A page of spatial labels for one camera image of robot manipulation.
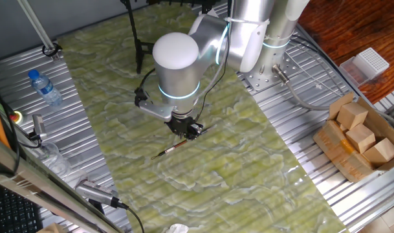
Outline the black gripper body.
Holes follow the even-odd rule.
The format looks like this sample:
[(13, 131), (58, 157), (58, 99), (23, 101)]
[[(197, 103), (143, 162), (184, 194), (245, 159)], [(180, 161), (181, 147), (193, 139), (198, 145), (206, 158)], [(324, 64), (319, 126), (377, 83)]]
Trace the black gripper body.
[(187, 118), (176, 118), (172, 117), (166, 125), (173, 133), (196, 133), (196, 129), (192, 127), (195, 124), (195, 120), (192, 117)]

